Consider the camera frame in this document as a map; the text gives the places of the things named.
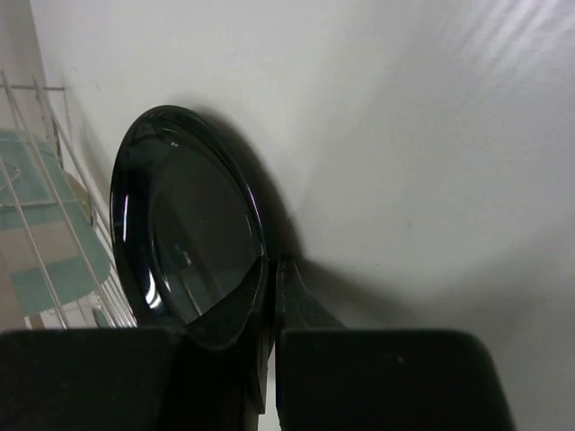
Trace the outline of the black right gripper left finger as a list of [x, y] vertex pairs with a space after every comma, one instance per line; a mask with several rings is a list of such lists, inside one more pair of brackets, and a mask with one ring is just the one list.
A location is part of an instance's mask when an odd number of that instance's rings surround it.
[[259, 257], [237, 288], [184, 327], [187, 336], [206, 350], [224, 350], [238, 342], [252, 320], [259, 334], [267, 290], [268, 259]]

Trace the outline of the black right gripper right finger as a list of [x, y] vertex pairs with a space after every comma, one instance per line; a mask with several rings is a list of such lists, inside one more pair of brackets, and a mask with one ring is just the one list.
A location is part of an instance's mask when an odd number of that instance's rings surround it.
[[285, 255], [275, 278], [275, 330], [340, 329], [336, 319], [309, 291], [296, 261]]

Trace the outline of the glossy black round plate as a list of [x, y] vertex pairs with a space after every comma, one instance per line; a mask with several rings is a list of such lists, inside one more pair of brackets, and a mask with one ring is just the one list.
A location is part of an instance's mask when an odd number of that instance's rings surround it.
[[268, 251], [254, 191], [225, 142], [175, 105], [153, 107], [128, 128], [110, 221], [119, 281], [142, 326], [195, 321]]

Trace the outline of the light green rectangular plate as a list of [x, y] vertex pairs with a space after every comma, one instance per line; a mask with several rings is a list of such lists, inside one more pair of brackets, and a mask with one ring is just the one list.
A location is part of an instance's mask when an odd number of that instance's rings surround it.
[[109, 257], [60, 169], [50, 146], [38, 142], [55, 200], [27, 136], [1, 132], [1, 321], [30, 329], [58, 328], [53, 301], [72, 327], [92, 326], [95, 283], [109, 278]]

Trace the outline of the round bamboo woven plate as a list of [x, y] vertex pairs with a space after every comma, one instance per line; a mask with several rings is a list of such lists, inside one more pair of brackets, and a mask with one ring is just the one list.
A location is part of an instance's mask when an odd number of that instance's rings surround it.
[[71, 173], [66, 172], [65, 176], [68, 184], [70, 185], [75, 195], [75, 199], [80, 203], [84, 211], [84, 214], [88, 219], [93, 220], [95, 214], [93, 207], [93, 200], [91, 198], [91, 195], [87, 191], [86, 187], [80, 181], [78, 181]]

